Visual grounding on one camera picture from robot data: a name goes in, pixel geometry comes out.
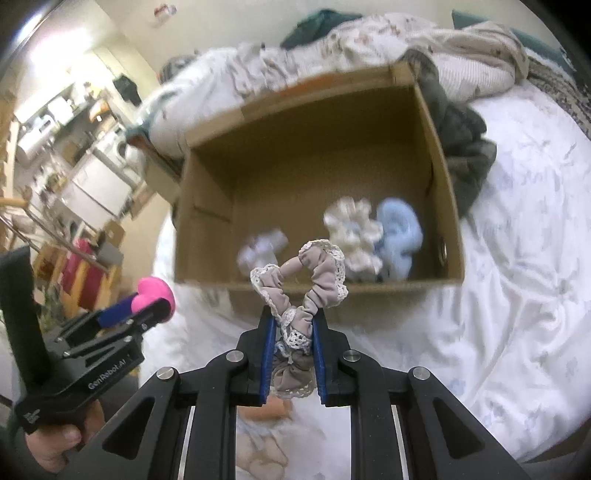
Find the person's left hand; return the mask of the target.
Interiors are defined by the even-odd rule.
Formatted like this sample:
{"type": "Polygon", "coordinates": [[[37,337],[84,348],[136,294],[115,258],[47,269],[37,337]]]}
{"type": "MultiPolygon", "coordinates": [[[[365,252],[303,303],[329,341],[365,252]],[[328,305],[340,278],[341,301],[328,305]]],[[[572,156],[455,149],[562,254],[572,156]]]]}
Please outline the person's left hand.
{"type": "Polygon", "coordinates": [[[25,442],[35,461],[47,472],[59,473],[67,464],[65,453],[87,444],[105,425],[99,401],[86,410],[82,427],[72,424],[42,426],[25,435],[25,442]]]}

